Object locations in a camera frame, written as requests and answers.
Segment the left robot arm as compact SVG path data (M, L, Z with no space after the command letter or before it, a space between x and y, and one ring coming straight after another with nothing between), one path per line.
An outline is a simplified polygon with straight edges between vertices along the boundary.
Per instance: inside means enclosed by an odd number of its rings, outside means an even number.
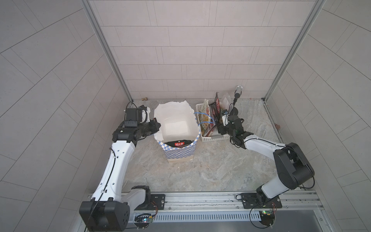
M122 195L124 177L137 142L159 131L156 119L138 123L136 127L123 124L113 133L110 158L101 181L90 201L83 201L79 214L89 232L122 232L126 229L131 213L136 208L151 205L148 186L133 187Z

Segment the checkered paper bag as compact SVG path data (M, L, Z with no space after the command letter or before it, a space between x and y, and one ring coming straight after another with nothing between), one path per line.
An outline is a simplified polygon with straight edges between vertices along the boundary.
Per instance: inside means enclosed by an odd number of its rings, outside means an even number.
M161 124L154 139L165 153L169 163L189 161L194 158L197 142L202 131L199 112L196 112L187 101L167 102L159 104L154 110L154 117ZM184 148L172 148L167 142L177 140L193 140Z

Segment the mapo tofu sauce packet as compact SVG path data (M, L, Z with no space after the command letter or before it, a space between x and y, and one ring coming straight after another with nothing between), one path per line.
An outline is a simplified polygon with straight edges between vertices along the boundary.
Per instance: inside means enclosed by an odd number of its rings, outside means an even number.
M202 130L202 136L207 137L215 126L215 117L213 114L213 109L209 105L209 101L207 99L204 99L199 110L199 120Z

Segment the red seasoning packet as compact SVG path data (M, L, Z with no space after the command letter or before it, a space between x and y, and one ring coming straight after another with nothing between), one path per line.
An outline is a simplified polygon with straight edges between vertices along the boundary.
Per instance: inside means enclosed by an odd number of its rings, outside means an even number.
M220 117L221 116L221 108L220 108L220 101L219 101L218 94L219 94L219 92L215 93L214 105L215 105L215 109L216 109L216 114L218 115L218 117Z

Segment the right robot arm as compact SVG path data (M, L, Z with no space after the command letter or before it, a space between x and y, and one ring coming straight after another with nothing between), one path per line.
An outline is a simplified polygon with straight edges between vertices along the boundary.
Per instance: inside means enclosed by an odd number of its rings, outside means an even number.
M314 179L315 171L296 143L275 143L247 132L242 126L243 119L237 115L223 116L222 122L222 132L230 136L234 146L257 152L275 162L277 175L258 187L256 197L252 198L257 205L262 206L278 195Z

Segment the dark green seasoning packet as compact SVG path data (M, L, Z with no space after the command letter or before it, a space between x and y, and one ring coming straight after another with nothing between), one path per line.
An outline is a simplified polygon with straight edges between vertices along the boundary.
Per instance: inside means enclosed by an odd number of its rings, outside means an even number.
M167 142L166 145L172 148L184 148L193 143L193 140L177 140L177 141L170 141Z

